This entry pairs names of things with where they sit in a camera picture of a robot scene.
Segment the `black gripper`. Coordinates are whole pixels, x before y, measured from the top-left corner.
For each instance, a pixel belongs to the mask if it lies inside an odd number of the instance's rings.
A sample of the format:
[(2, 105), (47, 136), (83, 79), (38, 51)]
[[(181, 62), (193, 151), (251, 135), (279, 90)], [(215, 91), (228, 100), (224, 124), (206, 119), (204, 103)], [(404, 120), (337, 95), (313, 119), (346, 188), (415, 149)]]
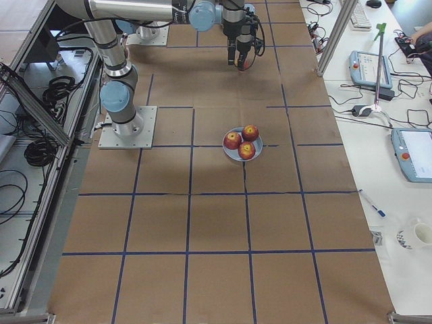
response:
[(253, 36), (251, 34), (241, 34), (240, 36), (227, 38), (227, 63), (234, 65), (236, 51), (238, 51), (237, 69), (243, 70), (243, 63), (248, 57), (248, 52), (252, 47)]

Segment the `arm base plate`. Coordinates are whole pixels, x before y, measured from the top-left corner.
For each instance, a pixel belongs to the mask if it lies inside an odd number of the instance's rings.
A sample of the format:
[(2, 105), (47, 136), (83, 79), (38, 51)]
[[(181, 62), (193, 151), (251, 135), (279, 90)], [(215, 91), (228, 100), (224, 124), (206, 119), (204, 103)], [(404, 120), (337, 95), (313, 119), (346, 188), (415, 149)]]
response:
[(137, 106), (128, 124), (117, 124), (107, 113), (101, 128), (100, 149), (151, 149), (157, 120), (157, 106)]
[(139, 27), (128, 35), (126, 45), (157, 46), (162, 47), (167, 44), (169, 27), (145, 28)]

